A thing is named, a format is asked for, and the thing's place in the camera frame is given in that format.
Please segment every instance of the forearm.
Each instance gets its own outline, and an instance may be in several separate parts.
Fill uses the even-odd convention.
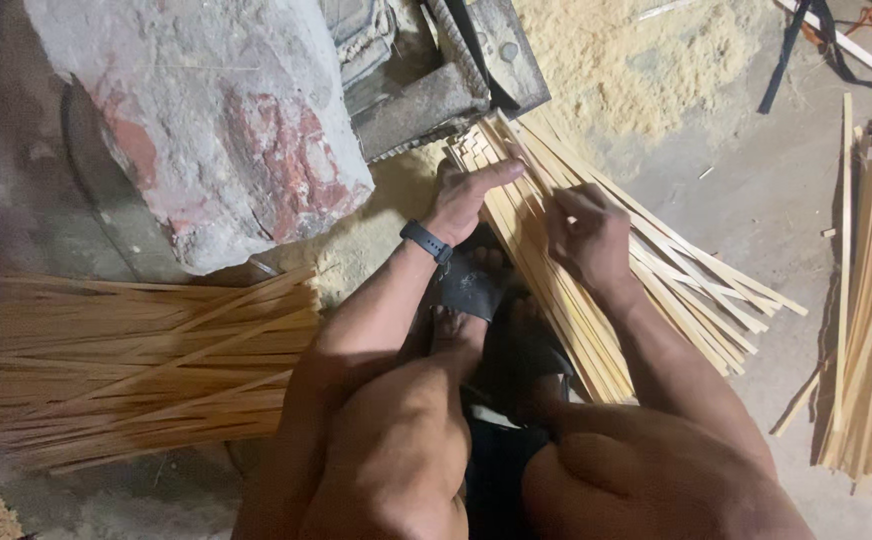
[[[301,393],[292,387],[307,387],[305,393],[312,398],[338,406],[394,367],[435,269],[433,256],[415,242],[404,240],[396,246],[323,323],[296,366],[290,394]]]
[[[775,478],[766,441],[740,397],[702,352],[670,325],[641,285],[636,282],[614,298],[597,301],[619,337],[641,405],[703,427]]]

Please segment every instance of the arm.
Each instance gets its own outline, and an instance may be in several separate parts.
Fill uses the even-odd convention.
[[[521,162],[502,161],[461,174],[441,164],[443,184],[423,227],[450,246],[466,240],[486,192],[523,170]],[[298,535],[322,478],[334,413],[359,387],[396,367],[435,269],[431,254],[404,240],[325,321],[294,369],[279,428],[247,486],[233,538]]]
[[[639,403],[701,426],[775,479],[769,447],[739,396],[659,313],[630,271],[626,210],[588,184],[556,192],[546,215],[550,256],[606,313]]]

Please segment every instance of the white stick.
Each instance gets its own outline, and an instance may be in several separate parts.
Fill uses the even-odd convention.
[[[696,0],[676,0],[675,2],[670,2],[668,4],[664,4],[659,7],[653,7],[652,9],[646,9],[640,13],[635,20],[646,20],[650,18],[655,18],[656,16],[661,16],[666,12],[671,12],[677,8],[682,8],[682,6],[689,6],[693,4]]]
[[[776,2],[783,6],[784,8],[790,10],[790,12],[796,12],[796,2],[794,0],[776,0]],[[821,30],[819,24],[819,17],[810,13],[809,11],[805,14],[805,22],[809,23],[809,26],[815,28],[816,30]],[[836,32],[836,44],[843,48],[844,51],[853,55],[860,62],[865,64],[866,66],[872,68],[872,55],[867,53],[865,49],[863,49],[860,45],[854,43],[849,37],[842,34],[842,32]]]

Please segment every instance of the man's right hand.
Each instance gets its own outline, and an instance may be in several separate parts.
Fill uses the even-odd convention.
[[[629,269],[629,213],[594,183],[559,189],[545,201],[549,256],[605,309],[643,294]]]

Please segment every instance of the red stain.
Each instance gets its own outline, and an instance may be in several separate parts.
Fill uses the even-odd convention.
[[[250,180],[272,193],[268,205],[254,208],[253,212],[275,241],[303,237],[300,214],[316,215],[313,221],[319,226],[330,214],[345,215],[352,210],[352,204],[347,203],[350,191],[339,181],[339,168],[333,150],[324,140],[323,126],[305,100],[271,94],[239,96],[232,91],[227,92],[226,100],[235,124],[233,130],[251,148],[253,159],[262,158],[268,173],[266,178]],[[253,108],[257,116],[248,114]],[[313,148],[320,149],[325,163],[311,162],[308,151]],[[323,178],[319,171],[327,168],[331,177]]]
[[[140,191],[152,190],[156,186],[156,146],[140,124],[121,117],[119,106],[126,94],[119,90],[109,92],[106,101],[100,105],[103,117],[116,145],[132,161],[135,167],[135,182]]]

